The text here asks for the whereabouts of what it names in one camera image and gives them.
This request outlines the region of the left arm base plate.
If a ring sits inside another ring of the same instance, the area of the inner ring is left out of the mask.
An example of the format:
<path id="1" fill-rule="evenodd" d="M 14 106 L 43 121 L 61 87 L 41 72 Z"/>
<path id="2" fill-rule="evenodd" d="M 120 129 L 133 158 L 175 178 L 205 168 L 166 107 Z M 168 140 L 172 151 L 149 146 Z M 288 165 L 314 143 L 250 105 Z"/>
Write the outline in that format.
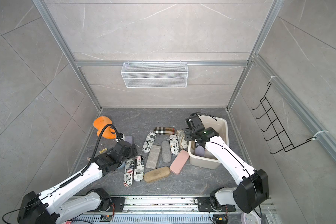
<path id="1" fill-rule="evenodd" d="M 111 197 L 104 199 L 98 207 L 100 212 L 123 212 L 125 197 Z"/>

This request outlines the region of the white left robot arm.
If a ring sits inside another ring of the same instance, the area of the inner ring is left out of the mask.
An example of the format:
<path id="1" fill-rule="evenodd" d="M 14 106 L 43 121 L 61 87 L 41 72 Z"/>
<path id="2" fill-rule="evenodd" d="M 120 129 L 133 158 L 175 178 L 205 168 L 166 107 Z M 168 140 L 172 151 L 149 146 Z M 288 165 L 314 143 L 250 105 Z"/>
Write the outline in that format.
<path id="1" fill-rule="evenodd" d="M 25 195 L 17 209 L 17 223 L 62 224 L 87 211 L 107 211 L 113 207 L 111 196 L 103 188 L 92 189 L 87 195 L 73 199 L 86 186 L 122 167 L 128 158 L 137 154 L 136 147 L 126 141 L 114 125 L 105 125 L 104 129 L 107 128 L 114 130 L 116 145 L 108 152 L 97 155 L 97 142 L 91 159 L 83 169 L 47 190 Z"/>

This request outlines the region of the beige plastic storage bin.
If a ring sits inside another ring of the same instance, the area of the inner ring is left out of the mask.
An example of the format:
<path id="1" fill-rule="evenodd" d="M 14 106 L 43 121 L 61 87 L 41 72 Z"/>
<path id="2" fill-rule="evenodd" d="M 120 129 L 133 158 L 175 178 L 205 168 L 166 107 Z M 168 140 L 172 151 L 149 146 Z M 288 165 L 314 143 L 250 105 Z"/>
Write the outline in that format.
<path id="1" fill-rule="evenodd" d="M 200 116 L 200 119 L 205 128 L 212 127 L 215 129 L 227 144 L 227 146 L 229 146 L 228 124 L 225 119 L 216 117 L 215 120 L 212 117 L 206 115 Z M 221 162 L 212 153 L 205 150 L 203 157 L 201 157 L 196 155 L 195 149 L 195 142 L 189 141 L 187 151 L 189 153 L 189 162 L 191 165 L 207 169 L 216 169 L 221 165 Z"/>

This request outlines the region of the purple case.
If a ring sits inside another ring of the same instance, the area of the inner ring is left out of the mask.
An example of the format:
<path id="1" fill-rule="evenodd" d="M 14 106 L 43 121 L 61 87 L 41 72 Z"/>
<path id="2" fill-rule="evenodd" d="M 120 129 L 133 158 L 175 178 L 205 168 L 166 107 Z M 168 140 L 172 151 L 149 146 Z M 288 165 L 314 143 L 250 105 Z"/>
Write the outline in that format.
<path id="1" fill-rule="evenodd" d="M 204 157 L 204 154 L 205 154 L 205 148 L 201 145 L 198 145 L 195 148 L 195 155 L 199 157 Z"/>
<path id="2" fill-rule="evenodd" d="M 132 145 L 134 143 L 134 138 L 131 135 L 127 135 L 125 136 L 125 141 Z"/>

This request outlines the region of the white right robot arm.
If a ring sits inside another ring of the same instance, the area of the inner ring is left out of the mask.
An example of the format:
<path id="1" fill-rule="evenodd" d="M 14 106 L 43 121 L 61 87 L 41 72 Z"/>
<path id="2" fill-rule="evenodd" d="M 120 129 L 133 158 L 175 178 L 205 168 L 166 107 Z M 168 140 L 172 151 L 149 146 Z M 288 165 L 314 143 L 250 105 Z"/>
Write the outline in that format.
<path id="1" fill-rule="evenodd" d="M 212 207 L 236 205 L 244 213 L 250 213 L 269 198 L 267 173 L 256 170 L 243 161 L 224 142 L 220 134 L 212 127 L 205 127 L 201 115 L 192 113 L 187 119 L 185 129 L 188 141 L 203 146 L 227 169 L 237 184 L 236 188 L 219 188 L 210 194 Z"/>

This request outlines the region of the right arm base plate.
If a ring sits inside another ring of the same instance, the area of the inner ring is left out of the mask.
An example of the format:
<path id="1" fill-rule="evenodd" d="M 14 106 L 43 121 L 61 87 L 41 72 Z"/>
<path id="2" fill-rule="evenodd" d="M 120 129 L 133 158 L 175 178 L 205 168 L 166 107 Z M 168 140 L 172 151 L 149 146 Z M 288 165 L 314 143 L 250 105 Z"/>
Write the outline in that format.
<path id="1" fill-rule="evenodd" d="M 198 206 L 199 212 L 224 211 L 235 212 L 235 205 L 220 205 L 213 201 L 211 197 L 196 197 L 194 203 Z"/>

